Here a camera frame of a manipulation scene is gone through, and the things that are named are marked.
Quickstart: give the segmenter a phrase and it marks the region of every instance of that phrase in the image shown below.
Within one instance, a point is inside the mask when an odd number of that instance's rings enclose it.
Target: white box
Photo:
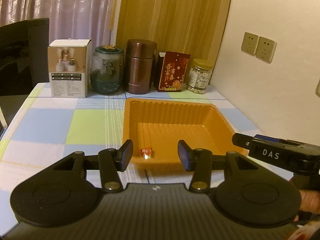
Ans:
[[[48,47],[52,97],[85,98],[91,67],[91,40],[55,40]]]

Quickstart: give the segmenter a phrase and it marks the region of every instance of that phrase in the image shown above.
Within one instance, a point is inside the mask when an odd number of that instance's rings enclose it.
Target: curtain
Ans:
[[[229,4],[230,0],[122,0],[116,44],[125,49],[128,39],[142,38],[155,41],[160,52],[191,54],[189,64],[192,58],[215,61],[217,52],[211,48],[220,47]]]
[[[92,39],[93,48],[110,43],[116,0],[0,0],[0,26],[49,18],[49,42]]]

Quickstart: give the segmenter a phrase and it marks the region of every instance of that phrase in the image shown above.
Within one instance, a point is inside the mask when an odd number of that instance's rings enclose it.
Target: plastic jar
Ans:
[[[189,72],[187,88],[196,94],[206,93],[207,86],[212,74],[213,63],[195,58]]]
[[[123,64],[123,49],[111,45],[96,47],[90,72],[93,90],[100,94],[116,92],[122,83]]]

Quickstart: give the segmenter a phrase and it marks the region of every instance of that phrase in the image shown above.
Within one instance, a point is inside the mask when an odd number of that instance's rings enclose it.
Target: cardboard box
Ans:
[[[189,58],[179,52],[159,53],[154,82],[158,92],[181,92]]]
[[[55,40],[48,47],[53,97],[85,98],[88,93],[91,40]]]

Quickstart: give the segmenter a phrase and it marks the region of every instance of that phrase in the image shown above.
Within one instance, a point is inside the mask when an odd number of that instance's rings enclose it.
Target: brown thermos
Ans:
[[[150,91],[157,44],[153,41],[128,40],[124,66],[124,89],[131,94]]]

